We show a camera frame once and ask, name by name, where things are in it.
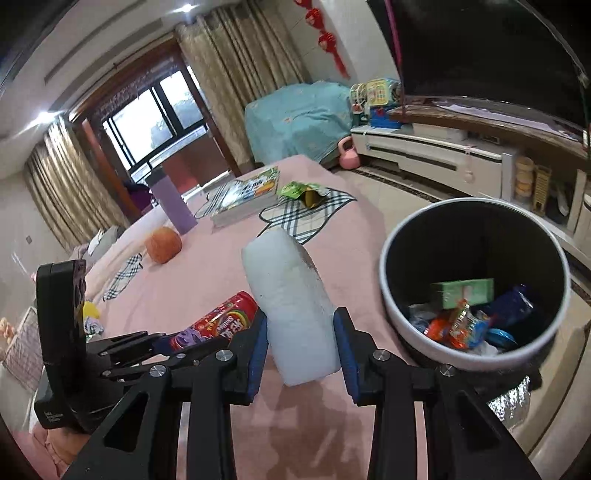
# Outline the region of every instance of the orange round object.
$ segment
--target orange round object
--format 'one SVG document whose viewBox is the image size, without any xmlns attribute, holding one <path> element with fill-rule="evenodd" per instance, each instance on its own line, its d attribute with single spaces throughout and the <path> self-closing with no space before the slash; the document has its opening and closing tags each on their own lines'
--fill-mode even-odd
<svg viewBox="0 0 591 480">
<path fill-rule="evenodd" d="M 173 229 L 162 226 L 148 237 L 145 246 L 152 260 L 164 264 L 182 250 L 183 241 Z"/>
</svg>

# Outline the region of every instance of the black phone mount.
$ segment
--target black phone mount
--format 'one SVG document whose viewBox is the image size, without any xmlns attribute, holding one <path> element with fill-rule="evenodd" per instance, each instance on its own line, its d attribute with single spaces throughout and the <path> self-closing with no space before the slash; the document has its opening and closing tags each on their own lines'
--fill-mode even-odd
<svg viewBox="0 0 591 480">
<path fill-rule="evenodd" d="M 69 425 L 92 433 L 63 479 L 176 478 L 183 402 L 191 402 L 186 478 L 236 479 L 230 405 L 247 406 L 258 392 L 267 354 L 263 312 L 230 343 L 216 338 L 142 364 L 162 334 L 138 332 L 82 348 L 82 271 L 76 261 L 41 267 L 37 286 L 49 390 L 35 410 L 49 428 Z M 344 308 L 333 321 L 349 394 L 358 406 L 376 406 L 368 479 L 416 479 L 414 403 L 421 401 L 431 480 L 539 480 L 460 372 L 450 365 L 407 365 L 357 331 Z"/>
</svg>

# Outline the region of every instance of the silver bolt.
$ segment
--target silver bolt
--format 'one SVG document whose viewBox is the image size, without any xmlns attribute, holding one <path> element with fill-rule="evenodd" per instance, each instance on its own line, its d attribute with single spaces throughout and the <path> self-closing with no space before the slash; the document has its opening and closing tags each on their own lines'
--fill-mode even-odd
<svg viewBox="0 0 591 480">
<path fill-rule="evenodd" d="M 383 348 L 378 348 L 374 352 L 374 358 L 378 362 L 385 362 L 386 360 L 390 360 L 390 355 L 392 355 L 392 354 L 390 352 L 388 352 L 387 350 L 384 350 Z"/>
<path fill-rule="evenodd" d="M 166 367 L 164 365 L 154 365 L 150 368 L 150 376 L 162 377 L 166 373 Z"/>
<path fill-rule="evenodd" d="M 231 360 L 234 354 L 230 350 L 220 350 L 216 353 L 216 358 L 220 360 L 220 362 L 227 362 Z"/>
<path fill-rule="evenodd" d="M 456 367 L 448 364 L 439 365 L 439 373 L 444 377 L 453 377 L 456 374 Z"/>
</svg>

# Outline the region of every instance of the window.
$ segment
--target window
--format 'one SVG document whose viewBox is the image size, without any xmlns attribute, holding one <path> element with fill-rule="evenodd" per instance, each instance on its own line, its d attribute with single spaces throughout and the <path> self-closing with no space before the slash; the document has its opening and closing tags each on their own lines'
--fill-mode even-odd
<svg viewBox="0 0 591 480">
<path fill-rule="evenodd" d="M 194 79 L 190 67 L 189 73 Z M 156 163 L 163 161 L 160 154 L 168 147 L 191 133 L 206 132 L 203 114 L 180 70 L 154 83 L 107 118 L 103 127 L 135 182 L 150 174 L 152 159 L 160 156 Z"/>
</svg>

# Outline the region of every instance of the turquoise fabric cover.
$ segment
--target turquoise fabric cover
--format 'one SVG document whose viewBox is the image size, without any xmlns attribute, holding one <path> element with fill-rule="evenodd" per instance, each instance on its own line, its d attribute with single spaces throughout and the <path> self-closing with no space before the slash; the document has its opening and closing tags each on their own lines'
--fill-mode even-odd
<svg viewBox="0 0 591 480">
<path fill-rule="evenodd" d="M 283 87 L 244 110 L 255 161 L 269 165 L 292 155 L 320 162 L 350 135 L 349 88 L 338 83 Z"/>
</svg>

